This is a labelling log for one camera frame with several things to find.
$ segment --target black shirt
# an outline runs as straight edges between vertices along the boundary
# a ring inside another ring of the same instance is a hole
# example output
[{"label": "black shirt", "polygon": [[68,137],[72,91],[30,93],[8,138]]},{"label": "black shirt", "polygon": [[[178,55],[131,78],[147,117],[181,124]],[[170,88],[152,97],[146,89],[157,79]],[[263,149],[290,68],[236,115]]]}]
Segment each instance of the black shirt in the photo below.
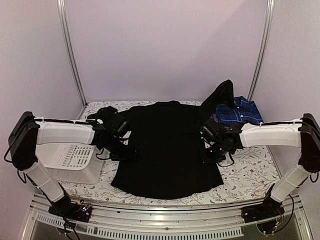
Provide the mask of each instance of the black shirt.
[{"label": "black shirt", "polygon": [[135,196],[168,200],[222,185],[217,165],[202,164],[200,127],[224,101],[233,103],[230,80],[201,106],[169,101],[120,112],[131,125],[129,145],[138,147],[140,161],[121,161],[111,185]]}]

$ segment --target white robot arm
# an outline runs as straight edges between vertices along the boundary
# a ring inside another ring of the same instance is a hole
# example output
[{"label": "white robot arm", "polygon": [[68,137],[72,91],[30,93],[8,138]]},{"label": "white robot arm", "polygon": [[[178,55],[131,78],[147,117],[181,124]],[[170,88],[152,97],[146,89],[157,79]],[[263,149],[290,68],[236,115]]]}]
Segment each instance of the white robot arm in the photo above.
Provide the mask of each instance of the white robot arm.
[{"label": "white robot arm", "polygon": [[[4,156],[7,162],[12,163],[18,171],[24,172],[46,195],[52,206],[50,213],[83,222],[89,221],[91,212],[79,211],[79,206],[71,202],[66,191],[37,158],[36,145],[88,144],[97,146],[98,149],[106,148],[110,152],[110,158],[115,161],[133,161],[138,157],[135,149],[130,149],[121,141],[130,126],[117,114],[115,108],[102,108],[92,119],[94,120],[45,119],[35,117],[32,112],[25,112],[9,136],[9,149]],[[6,159],[9,152],[11,161]]]},{"label": "white robot arm", "polygon": [[270,123],[237,123],[226,129],[209,119],[201,128],[207,148],[205,164],[226,159],[226,153],[252,146],[293,146],[301,148],[301,156],[275,185],[262,204],[242,209],[246,222],[258,221],[283,214],[283,200],[312,174],[320,171],[320,128],[314,117],[306,113],[300,119]]}]

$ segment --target plaid fabric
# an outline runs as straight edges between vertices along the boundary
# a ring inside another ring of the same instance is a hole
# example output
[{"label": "plaid fabric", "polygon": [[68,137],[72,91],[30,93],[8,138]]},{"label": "plaid fabric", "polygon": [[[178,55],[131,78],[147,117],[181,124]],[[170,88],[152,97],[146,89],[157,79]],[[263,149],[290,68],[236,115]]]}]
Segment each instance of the plaid fabric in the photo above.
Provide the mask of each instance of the plaid fabric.
[{"label": "plaid fabric", "polygon": [[263,122],[254,101],[248,101],[243,96],[237,96],[233,100],[234,109],[226,104],[219,104],[211,118],[217,123],[229,127],[236,123],[253,122],[258,124]]}]

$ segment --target black cable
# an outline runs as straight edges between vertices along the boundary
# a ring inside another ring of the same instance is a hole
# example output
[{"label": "black cable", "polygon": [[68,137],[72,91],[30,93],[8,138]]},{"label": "black cable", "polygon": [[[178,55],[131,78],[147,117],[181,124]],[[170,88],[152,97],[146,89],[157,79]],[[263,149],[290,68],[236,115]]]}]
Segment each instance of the black cable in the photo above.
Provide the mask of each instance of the black cable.
[{"label": "black cable", "polygon": [[229,164],[229,165],[227,165],[227,166],[221,166],[220,163],[217,162],[217,164],[219,165],[219,167],[221,167],[221,168],[226,168],[226,167],[230,167],[230,166],[232,166],[233,164],[235,164],[235,160],[234,160],[234,158],[232,157],[232,154],[231,154],[230,152],[228,152],[228,154],[229,154],[229,157],[230,157],[232,163]]},{"label": "black cable", "polygon": [[67,233],[66,223],[64,223],[63,226],[64,226],[64,235],[65,235],[68,239],[73,240],[73,239],[68,235],[68,233]]},{"label": "black cable", "polygon": [[68,221],[68,219],[56,208],[56,206],[53,204],[53,202],[48,198],[48,196],[42,191],[43,195],[46,197],[46,199],[49,201],[49,203],[51,204],[51,206],[54,208],[54,210],[62,217],[62,219],[64,220],[65,224],[68,224],[70,226],[70,228],[73,230],[74,234],[76,235],[77,240],[81,240],[76,229],[74,228],[74,226],[72,226],[72,224]]},{"label": "black cable", "polygon": [[98,156],[102,155],[102,154],[104,153],[104,151],[105,151],[105,149],[102,148],[102,151],[101,151],[100,153],[96,153],[96,154],[95,154],[95,157],[96,157],[97,159],[99,159],[99,160],[102,160],[102,161],[111,159],[110,157],[106,157],[106,158],[98,157]]},{"label": "black cable", "polygon": [[310,181],[311,181],[312,183],[316,183],[316,182],[318,181],[318,179],[319,179],[319,172],[316,173],[316,178],[315,178],[315,180],[313,180],[313,179],[312,179],[312,175],[310,175]]},{"label": "black cable", "polygon": [[247,123],[255,126],[272,126],[272,125],[279,125],[279,124],[302,124],[302,121],[274,121],[274,122],[262,122],[262,123],[255,123],[252,121],[247,121]]},{"label": "black cable", "polygon": [[274,233],[278,233],[278,232],[282,231],[282,230],[289,224],[290,220],[292,219],[292,217],[293,217],[293,215],[294,215],[294,211],[295,211],[295,201],[294,201],[294,198],[293,198],[290,194],[289,194],[289,197],[290,197],[291,200],[292,200],[292,211],[291,211],[291,215],[290,215],[288,221],[285,223],[285,225],[284,225],[281,229],[276,230]]},{"label": "black cable", "polygon": [[11,163],[11,164],[12,164],[12,161],[10,161],[10,160],[7,159],[7,155],[9,154],[12,146],[15,144],[16,140],[18,139],[18,137],[19,137],[20,134],[22,133],[24,127],[25,127],[28,123],[31,123],[31,122],[34,122],[34,121],[35,121],[34,119],[29,120],[29,121],[27,121],[25,124],[23,124],[22,127],[20,127],[19,131],[18,131],[18,132],[16,133],[16,135],[15,135],[14,140],[11,142],[11,144],[9,145],[9,148],[6,150],[6,152],[5,152],[5,154],[4,154],[4,157],[3,157],[4,161],[6,161],[7,163]]},{"label": "black cable", "polygon": [[22,179],[22,177],[21,177],[21,175],[20,175],[20,172],[19,172],[19,169],[16,170],[16,173],[18,174],[18,177],[20,178],[21,182],[23,182],[24,184],[26,184],[26,183],[27,183],[26,174],[23,172],[23,178],[24,178],[24,179]]}]

